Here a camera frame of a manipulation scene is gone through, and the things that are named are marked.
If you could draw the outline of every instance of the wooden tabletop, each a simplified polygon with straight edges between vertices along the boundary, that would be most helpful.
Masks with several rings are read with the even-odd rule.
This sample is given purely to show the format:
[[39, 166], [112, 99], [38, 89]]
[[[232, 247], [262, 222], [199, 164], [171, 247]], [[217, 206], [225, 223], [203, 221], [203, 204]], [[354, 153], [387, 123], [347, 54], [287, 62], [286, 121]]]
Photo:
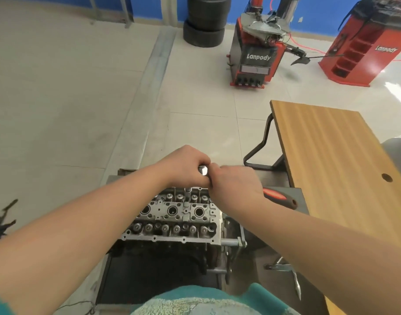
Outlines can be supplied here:
[[401, 247], [401, 174], [361, 114], [275, 100], [271, 108], [290, 183], [310, 215]]

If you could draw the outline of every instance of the person's left hand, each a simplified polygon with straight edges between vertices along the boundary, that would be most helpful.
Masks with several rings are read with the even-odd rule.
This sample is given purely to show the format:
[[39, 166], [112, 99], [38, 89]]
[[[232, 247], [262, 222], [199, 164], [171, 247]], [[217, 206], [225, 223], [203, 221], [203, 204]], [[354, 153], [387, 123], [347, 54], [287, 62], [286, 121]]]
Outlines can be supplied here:
[[168, 187], [209, 187], [209, 178], [203, 176], [198, 171], [200, 165], [208, 165], [211, 159], [189, 145], [170, 153], [158, 161], [157, 165], [161, 166], [161, 173], [166, 174]]

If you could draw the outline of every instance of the black metal table leg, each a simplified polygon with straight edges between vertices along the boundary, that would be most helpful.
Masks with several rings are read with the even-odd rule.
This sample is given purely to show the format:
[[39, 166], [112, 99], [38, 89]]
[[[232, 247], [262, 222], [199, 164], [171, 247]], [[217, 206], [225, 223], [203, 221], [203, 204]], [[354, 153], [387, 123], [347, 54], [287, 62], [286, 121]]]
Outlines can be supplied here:
[[266, 125], [265, 125], [265, 132], [263, 134], [263, 140], [260, 142], [259, 145], [257, 145], [251, 152], [249, 152], [244, 158], [243, 158], [243, 164], [246, 167], [251, 167], [256, 170], [266, 170], [266, 171], [286, 171], [286, 165], [285, 165], [285, 157], [284, 155], [281, 155], [279, 159], [276, 161], [275, 164], [272, 166], [267, 166], [264, 164], [256, 164], [256, 163], [248, 163], [247, 160], [252, 158], [260, 149], [265, 147], [266, 141], [268, 140], [268, 135], [269, 135], [269, 130], [271, 128], [271, 122], [273, 121], [274, 116], [272, 113], [268, 116], [268, 119], [266, 120]]

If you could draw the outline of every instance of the tile floor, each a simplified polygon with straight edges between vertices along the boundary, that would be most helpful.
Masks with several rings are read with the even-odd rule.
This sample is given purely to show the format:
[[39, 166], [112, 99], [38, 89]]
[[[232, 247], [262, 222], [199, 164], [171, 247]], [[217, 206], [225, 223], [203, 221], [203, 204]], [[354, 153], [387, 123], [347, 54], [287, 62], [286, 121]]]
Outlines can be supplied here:
[[[10, 232], [99, 186], [159, 30], [91, 25], [73, 11], [0, 0], [0, 209], [19, 198]], [[272, 99], [359, 111], [381, 142], [401, 135], [401, 62], [361, 88], [326, 79], [318, 60], [290, 66], [287, 54], [265, 89], [236, 89], [226, 58], [232, 33], [203, 49], [177, 32], [141, 166], [183, 144], [242, 164], [262, 139]], [[271, 164], [280, 154], [272, 127], [251, 161]]]

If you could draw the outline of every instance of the wall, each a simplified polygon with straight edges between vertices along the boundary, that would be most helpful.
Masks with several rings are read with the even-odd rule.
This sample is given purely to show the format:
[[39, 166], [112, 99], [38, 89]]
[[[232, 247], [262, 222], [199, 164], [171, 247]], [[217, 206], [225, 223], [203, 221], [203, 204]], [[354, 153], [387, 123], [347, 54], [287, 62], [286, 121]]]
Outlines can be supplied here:
[[[228, 23], [234, 24], [244, 11], [249, 0], [232, 0]], [[263, 13], [269, 12], [271, 0], [263, 0]], [[293, 31], [336, 36], [338, 26], [349, 10], [359, 0], [300, 0], [291, 23]], [[280, 0], [273, 0], [272, 7], [278, 8]], [[187, 0], [177, 0], [177, 19], [187, 17]]]
[[[90, 0], [38, 0], [91, 7]], [[95, 0], [97, 7], [104, 10], [121, 11], [120, 0]], [[137, 18], [162, 19], [160, 0], [126, 0], [128, 10]]]

